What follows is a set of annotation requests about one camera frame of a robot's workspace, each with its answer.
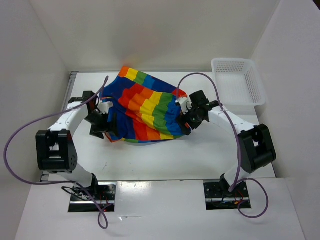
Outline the rainbow striped shorts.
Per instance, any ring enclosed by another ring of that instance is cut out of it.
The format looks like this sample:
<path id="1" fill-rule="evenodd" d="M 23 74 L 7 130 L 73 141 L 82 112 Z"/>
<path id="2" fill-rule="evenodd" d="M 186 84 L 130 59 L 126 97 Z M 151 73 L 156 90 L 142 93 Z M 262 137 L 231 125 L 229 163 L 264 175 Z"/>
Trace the rainbow striped shorts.
<path id="1" fill-rule="evenodd" d="M 100 99 L 113 106 L 108 122 L 116 122 L 116 132 L 105 136 L 110 142 L 151 143 L 184 136 L 176 119 L 180 97 L 188 95 L 175 86 L 142 71 L 123 66 L 116 79 L 100 93 Z"/>

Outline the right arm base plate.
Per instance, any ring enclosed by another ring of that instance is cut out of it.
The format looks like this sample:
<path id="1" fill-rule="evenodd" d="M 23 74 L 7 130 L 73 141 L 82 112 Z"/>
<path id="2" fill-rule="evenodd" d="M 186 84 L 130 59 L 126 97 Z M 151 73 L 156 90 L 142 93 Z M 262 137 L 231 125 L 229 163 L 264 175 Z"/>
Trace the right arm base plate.
<path id="1" fill-rule="evenodd" d="M 203 182 L 205 206 L 207 211 L 251 209 L 247 184 L 242 182 L 233 192 L 224 193 L 219 181 L 205 180 Z"/>

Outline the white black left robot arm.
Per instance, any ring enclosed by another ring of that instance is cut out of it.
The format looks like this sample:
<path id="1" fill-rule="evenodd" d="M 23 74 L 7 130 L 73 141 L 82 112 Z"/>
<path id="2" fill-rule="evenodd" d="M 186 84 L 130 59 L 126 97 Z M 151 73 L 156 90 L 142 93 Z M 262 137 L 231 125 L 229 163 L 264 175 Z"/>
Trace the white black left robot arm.
<path id="1" fill-rule="evenodd" d="M 73 193 L 80 199 L 94 200 L 104 188 L 94 173 L 79 164 L 73 135 L 83 121 L 90 123 L 89 134 L 93 137 L 103 139 L 105 133 L 117 133 L 117 114 L 113 110 L 111 101 L 99 102 L 96 93 L 84 91 L 81 97 L 68 101 L 55 124 L 35 136 L 39 169 L 72 182 Z"/>

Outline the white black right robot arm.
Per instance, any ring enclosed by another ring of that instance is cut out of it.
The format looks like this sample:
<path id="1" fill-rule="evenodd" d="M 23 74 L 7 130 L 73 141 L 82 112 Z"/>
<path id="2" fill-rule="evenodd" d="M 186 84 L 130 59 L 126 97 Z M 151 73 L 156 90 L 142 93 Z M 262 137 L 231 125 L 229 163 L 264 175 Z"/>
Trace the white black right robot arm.
<path id="1" fill-rule="evenodd" d="M 184 135 L 190 135 L 203 121 L 214 124 L 234 135 L 237 145 L 238 163 L 219 179 L 219 191 L 230 197 L 240 183 L 252 173 L 277 158 L 269 128 L 265 124 L 247 122 L 225 108 L 219 100 L 209 101 L 202 90 L 189 97 L 179 97 L 176 105 L 181 108 L 176 122 Z"/>

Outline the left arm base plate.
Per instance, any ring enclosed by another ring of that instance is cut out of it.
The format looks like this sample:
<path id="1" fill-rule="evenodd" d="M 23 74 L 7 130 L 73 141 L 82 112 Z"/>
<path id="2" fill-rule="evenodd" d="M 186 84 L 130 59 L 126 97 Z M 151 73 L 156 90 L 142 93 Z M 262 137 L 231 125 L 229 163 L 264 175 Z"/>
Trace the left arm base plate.
<path id="1" fill-rule="evenodd" d="M 79 187 L 62 186 L 61 189 L 70 195 L 69 213 L 99 212 L 92 199 Z M 87 190 L 104 212 L 115 211 L 116 182 L 99 181 L 97 193 Z"/>

